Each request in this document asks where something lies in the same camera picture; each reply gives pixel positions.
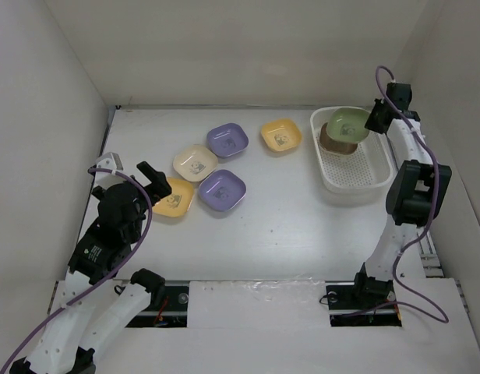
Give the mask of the brown panda plate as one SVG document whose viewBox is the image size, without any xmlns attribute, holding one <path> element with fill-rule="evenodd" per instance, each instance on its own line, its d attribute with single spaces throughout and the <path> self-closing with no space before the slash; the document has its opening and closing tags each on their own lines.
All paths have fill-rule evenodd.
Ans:
<svg viewBox="0 0 480 374">
<path fill-rule="evenodd" d="M 328 123 L 324 123 L 319 134 L 319 145 L 323 150 L 336 155 L 347 156 L 353 154 L 358 149 L 357 144 L 342 143 L 331 139 L 326 132 L 327 126 Z"/>
</svg>

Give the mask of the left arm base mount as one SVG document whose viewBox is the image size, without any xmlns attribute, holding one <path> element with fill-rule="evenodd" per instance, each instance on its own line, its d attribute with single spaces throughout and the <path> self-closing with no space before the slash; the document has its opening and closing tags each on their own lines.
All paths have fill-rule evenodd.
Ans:
<svg viewBox="0 0 480 374">
<path fill-rule="evenodd" d="M 127 328 L 185 328 L 189 305 L 189 282 L 167 282 L 160 303 L 137 314 Z"/>
</svg>

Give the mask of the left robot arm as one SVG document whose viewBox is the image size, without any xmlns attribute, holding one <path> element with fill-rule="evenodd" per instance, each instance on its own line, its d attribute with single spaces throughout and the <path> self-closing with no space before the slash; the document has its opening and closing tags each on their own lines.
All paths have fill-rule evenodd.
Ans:
<svg viewBox="0 0 480 374">
<path fill-rule="evenodd" d="M 126 325 L 145 308 L 155 309 L 164 301 L 165 279 L 141 269 L 99 319 L 92 319 L 99 294 L 109 289 L 111 280 L 143 244 L 153 206 L 171 195 L 165 173 L 146 161 L 136 167 L 149 180 L 148 185 L 126 175 L 112 153 L 89 169 L 96 183 L 91 193 L 98 201 L 97 218 L 68 262 L 58 308 L 16 352 L 39 333 L 37 346 L 24 358 L 13 353 L 3 365 L 3 373 L 94 373 L 100 357 Z"/>
</svg>

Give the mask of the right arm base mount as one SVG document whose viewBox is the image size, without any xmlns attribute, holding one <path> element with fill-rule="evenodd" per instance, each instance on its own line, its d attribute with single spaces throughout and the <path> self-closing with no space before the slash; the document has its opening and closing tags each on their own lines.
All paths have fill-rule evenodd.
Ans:
<svg viewBox="0 0 480 374">
<path fill-rule="evenodd" d="M 373 307 L 387 303 L 382 296 L 357 296 L 353 282 L 326 283 L 319 303 L 329 311 L 332 327 L 401 327 L 401 316 L 395 305 L 377 310 Z"/>
</svg>

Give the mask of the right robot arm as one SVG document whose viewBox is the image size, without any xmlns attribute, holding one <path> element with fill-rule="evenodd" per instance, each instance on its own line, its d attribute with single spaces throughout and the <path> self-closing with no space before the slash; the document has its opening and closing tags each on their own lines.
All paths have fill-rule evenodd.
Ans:
<svg viewBox="0 0 480 374">
<path fill-rule="evenodd" d="M 365 314 L 393 307 L 397 268 L 402 256 L 419 243 L 439 214 L 452 171 L 427 146 L 420 118 L 410 111 L 410 85 L 391 80 L 382 88 L 365 127 L 388 136 L 401 162 L 386 195 L 386 226 L 372 255 L 351 287 L 351 297 Z"/>
</svg>

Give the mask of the green panda plate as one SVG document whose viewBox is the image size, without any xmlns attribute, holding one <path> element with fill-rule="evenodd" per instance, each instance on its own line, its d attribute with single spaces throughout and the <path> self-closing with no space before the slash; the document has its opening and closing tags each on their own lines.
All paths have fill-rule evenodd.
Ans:
<svg viewBox="0 0 480 374">
<path fill-rule="evenodd" d="M 358 144 L 369 135 L 365 127 L 369 112 L 361 108 L 338 108 L 326 126 L 326 134 L 334 141 Z"/>
</svg>

